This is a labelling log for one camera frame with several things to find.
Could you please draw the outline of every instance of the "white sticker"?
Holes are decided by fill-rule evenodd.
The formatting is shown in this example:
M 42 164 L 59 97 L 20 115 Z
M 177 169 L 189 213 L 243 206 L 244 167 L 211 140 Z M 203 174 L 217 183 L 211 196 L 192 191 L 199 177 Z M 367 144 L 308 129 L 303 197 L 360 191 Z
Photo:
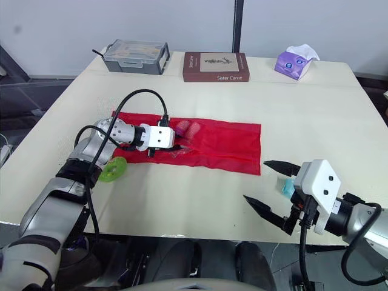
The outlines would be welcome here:
M 334 205 L 333 205 L 333 209 L 332 209 L 332 213 L 338 214 L 340 207 L 341 207 L 341 201 L 335 200 Z

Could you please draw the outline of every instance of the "brown book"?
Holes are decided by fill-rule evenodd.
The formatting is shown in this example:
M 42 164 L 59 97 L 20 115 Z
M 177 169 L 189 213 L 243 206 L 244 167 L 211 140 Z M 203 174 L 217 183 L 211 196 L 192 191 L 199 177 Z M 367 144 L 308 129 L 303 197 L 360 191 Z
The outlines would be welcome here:
M 245 53 L 195 53 L 184 55 L 185 82 L 248 82 Z

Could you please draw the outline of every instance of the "gray plastic storage box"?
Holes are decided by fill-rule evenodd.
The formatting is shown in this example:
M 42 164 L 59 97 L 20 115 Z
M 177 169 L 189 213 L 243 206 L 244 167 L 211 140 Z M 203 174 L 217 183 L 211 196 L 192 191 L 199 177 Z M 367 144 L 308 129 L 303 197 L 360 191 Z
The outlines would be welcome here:
M 117 39 L 107 47 L 102 59 L 111 72 L 161 75 L 169 58 L 166 42 Z

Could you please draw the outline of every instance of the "purple tissue box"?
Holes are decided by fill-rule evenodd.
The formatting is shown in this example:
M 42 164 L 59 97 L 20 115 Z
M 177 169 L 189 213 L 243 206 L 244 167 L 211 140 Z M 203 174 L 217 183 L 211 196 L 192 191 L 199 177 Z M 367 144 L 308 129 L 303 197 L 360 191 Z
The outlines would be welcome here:
M 299 80 L 310 67 L 311 60 L 307 60 L 300 55 L 284 52 L 278 56 L 275 71 L 285 74 L 295 80 Z

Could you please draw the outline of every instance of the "white wall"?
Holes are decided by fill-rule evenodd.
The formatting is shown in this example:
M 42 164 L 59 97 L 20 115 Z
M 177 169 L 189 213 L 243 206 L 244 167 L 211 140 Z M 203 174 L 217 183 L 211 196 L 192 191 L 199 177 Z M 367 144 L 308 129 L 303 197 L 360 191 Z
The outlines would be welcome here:
M 30 76 L 74 76 L 115 39 L 232 50 L 234 0 L 0 0 L 0 44 Z
M 245 0 L 241 52 L 275 58 L 307 43 L 323 61 L 388 76 L 387 0 Z

